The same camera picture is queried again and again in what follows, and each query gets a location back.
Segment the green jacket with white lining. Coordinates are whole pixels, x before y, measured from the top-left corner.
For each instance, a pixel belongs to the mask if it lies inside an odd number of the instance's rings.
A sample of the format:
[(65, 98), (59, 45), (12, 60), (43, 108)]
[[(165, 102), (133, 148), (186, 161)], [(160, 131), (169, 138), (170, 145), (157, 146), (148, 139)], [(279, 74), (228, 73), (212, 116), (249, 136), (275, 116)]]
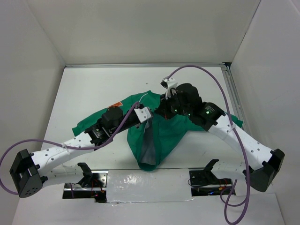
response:
[[(149, 90), (131, 95), (109, 107), (119, 106), (124, 113), (127, 113), (132, 104), (137, 101), (154, 110), (160, 104), (160, 94)], [(106, 110), (107, 108), (103, 108), (78, 122), (76, 127), (72, 128), (74, 136), (95, 124)], [(165, 120), (162, 116), (154, 114), (146, 125), (143, 124), (139, 128), (131, 127), (127, 130), (127, 143), (138, 166), (149, 172), (164, 161), (187, 132), (206, 133), (202, 127), (195, 125), (187, 117), (176, 115), (170, 120)]]

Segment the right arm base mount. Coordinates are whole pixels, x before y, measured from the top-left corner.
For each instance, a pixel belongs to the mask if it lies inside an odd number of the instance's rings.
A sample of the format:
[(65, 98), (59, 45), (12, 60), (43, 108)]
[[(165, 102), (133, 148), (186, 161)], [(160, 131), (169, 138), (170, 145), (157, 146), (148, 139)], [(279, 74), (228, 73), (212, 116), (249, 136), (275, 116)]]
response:
[(211, 196), (229, 194), (233, 181), (231, 179), (218, 179), (211, 170), (218, 162), (218, 159), (211, 160), (202, 169), (189, 170), (188, 185), (191, 187), (191, 195), (196, 196)]

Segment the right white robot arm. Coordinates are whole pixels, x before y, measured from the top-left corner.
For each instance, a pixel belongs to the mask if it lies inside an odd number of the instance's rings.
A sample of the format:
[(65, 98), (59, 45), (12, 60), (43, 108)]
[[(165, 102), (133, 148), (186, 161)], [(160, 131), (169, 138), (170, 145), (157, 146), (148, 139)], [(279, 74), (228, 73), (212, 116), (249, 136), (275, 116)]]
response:
[(205, 167), (205, 180), (214, 184), (222, 178), (246, 180), (250, 186), (266, 192), (281, 169), (285, 154), (280, 149), (272, 150), (255, 140), (238, 127), (230, 115), (211, 102), (203, 102), (196, 87), (189, 83), (178, 85), (164, 79), (161, 85), (166, 88), (161, 95), (160, 105), (155, 112), (166, 120), (181, 115), (195, 125), (215, 135), (234, 151), (247, 157), (247, 162), (234, 164), (211, 160)]

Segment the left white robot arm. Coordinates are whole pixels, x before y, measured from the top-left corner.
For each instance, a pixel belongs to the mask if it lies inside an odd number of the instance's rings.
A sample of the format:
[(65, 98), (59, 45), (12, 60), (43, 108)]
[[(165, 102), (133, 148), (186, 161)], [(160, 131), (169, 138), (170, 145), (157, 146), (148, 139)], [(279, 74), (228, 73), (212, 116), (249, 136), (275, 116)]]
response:
[(26, 198), (45, 186), (75, 182), (82, 187), (92, 183), (93, 174), (85, 163), (59, 169), (58, 167), (80, 155), (94, 152), (113, 141), (116, 134), (141, 125), (152, 117), (149, 108), (132, 106), (126, 114), (118, 106), (110, 107), (97, 120), (76, 137), (53, 147), (29, 153), (24, 149), (17, 153), (9, 170), (17, 195)]

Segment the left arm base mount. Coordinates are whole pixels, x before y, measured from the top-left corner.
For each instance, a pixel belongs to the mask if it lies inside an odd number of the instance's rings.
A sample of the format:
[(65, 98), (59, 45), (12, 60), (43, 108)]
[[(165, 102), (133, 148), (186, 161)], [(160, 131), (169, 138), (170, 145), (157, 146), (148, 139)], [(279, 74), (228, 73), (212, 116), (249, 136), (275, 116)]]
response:
[(94, 199), (106, 202), (108, 170), (94, 170), (92, 176), (83, 178), (78, 183), (65, 183), (63, 199)]

